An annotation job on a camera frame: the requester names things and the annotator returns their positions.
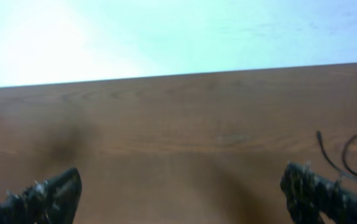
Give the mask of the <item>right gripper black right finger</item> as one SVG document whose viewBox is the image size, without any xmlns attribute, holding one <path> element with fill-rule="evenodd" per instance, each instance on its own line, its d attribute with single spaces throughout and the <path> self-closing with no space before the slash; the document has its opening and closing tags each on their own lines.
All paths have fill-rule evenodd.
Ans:
<svg viewBox="0 0 357 224">
<path fill-rule="evenodd" d="M 288 163 L 280 188 L 294 223 L 323 223 L 321 213 L 335 223 L 357 223 L 357 194 L 307 166 Z"/>
</svg>

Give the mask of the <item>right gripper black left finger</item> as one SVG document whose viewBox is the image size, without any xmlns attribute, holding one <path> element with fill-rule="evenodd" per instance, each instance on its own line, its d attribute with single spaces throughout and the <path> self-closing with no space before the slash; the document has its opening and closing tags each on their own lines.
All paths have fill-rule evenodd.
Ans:
<svg viewBox="0 0 357 224">
<path fill-rule="evenodd" d="M 21 194 L 8 193 L 0 203 L 1 224 L 72 224 L 81 197 L 82 182 L 78 169 L 43 182 L 36 182 Z"/>
</svg>

